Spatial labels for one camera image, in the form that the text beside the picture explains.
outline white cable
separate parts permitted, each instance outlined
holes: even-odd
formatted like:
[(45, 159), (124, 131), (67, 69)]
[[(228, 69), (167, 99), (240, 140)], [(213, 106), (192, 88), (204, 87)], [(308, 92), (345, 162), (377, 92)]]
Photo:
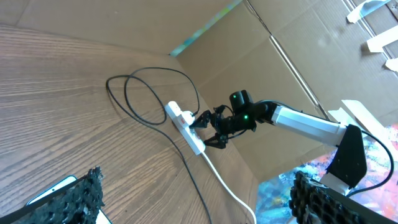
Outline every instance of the white cable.
[(207, 164), (210, 166), (210, 168), (212, 169), (212, 171), (214, 172), (214, 175), (216, 175), (216, 177), (218, 178), (218, 180), (220, 181), (220, 183), (224, 186), (225, 190), (232, 196), (232, 198), (234, 198), (236, 201), (238, 201), (241, 205), (243, 205), (247, 210), (249, 210), (249, 212), (251, 213), (251, 215), (253, 216), (253, 220), (254, 220), (254, 224), (257, 224), (257, 219), (256, 219), (256, 215), (254, 214), (253, 210), (251, 210), (251, 208), (246, 205), (244, 202), (242, 202), (241, 199), (239, 199), (234, 193), (232, 193), (232, 191), (228, 188), (228, 186), (224, 183), (223, 179), (220, 177), (220, 175), (218, 174), (216, 168), (213, 166), (213, 164), (211, 163), (211, 161), (209, 160), (209, 158), (207, 157), (207, 155), (205, 154), (205, 152), (202, 152), (201, 154), (203, 156), (203, 158), (206, 160)]

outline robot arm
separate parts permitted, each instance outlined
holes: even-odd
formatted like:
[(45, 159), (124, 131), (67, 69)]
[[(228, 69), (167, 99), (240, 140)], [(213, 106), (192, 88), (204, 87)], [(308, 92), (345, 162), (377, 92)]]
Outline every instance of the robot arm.
[(228, 137), (229, 134), (248, 129), (255, 131), (257, 123), (269, 123), (338, 148), (335, 158), (327, 168), (327, 174), (321, 180), (335, 191), (346, 195), (366, 175), (362, 134), (357, 126), (327, 121), (276, 101), (262, 100), (253, 103), (246, 90), (233, 93), (229, 100), (232, 116), (224, 118), (222, 113), (226, 106), (222, 105), (215, 108), (214, 113), (205, 111), (190, 125), (190, 128), (205, 128), (208, 122), (211, 123), (216, 134), (204, 141), (206, 146), (223, 149), (231, 138)]

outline power strip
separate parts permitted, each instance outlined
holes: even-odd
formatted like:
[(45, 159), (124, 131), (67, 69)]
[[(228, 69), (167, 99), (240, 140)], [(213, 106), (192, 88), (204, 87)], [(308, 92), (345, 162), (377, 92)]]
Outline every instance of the power strip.
[(200, 139), (197, 132), (194, 129), (189, 128), (189, 126), (195, 121), (195, 117), (192, 116), (193, 113), (191, 111), (181, 111), (178, 104), (174, 101), (167, 103), (165, 109), (166, 113), (172, 119), (174, 125), (178, 128), (195, 155), (199, 155), (204, 152), (206, 148), (205, 144)]

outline cardboard wall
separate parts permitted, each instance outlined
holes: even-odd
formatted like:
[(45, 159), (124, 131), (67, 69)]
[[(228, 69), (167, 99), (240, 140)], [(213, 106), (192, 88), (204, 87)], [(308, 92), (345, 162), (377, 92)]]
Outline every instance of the cardboard wall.
[(371, 36), (360, 23), (347, 23), (345, 2), (251, 2), (325, 110), (359, 100), (383, 125), (398, 122), (397, 74), (384, 68), (383, 54), (361, 51)]
[[(178, 57), (209, 107), (229, 105), (246, 89), (254, 101), (280, 100), (319, 116), (309, 97), (269, 40), (269, 33), (241, 3)], [(259, 181), (325, 153), (319, 143), (263, 124), (233, 140)]]
[(230, 0), (5, 0), (0, 23), (169, 54)]

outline wooden table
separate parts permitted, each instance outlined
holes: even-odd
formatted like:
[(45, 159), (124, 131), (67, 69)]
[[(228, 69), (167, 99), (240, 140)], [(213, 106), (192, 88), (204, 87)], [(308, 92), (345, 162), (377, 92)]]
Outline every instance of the wooden table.
[[(0, 216), (67, 175), (80, 177), (101, 166), (103, 211), (113, 223), (208, 223), (176, 149), (124, 114), (105, 90), (108, 77), (146, 66), (181, 70), (166, 55), (0, 26)], [(184, 110), (196, 110), (195, 92), (185, 77), (159, 70), (139, 77), (163, 102), (175, 100)], [(111, 86), (124, 102), (123, 80)], [(131, 80), (129, 97), (143, 117), (160, 121), (161, 108), (143, 84)], [(202, 112), (208, 108), (200, 100)], [(172, 122), (159, 128), (187, 158), (213, 223), (252, 223)], [(201, 132), (212, 134), (211, 129)], [(234, 145), (206, 152), (231, 190), (254, 208), (258, 182)]]

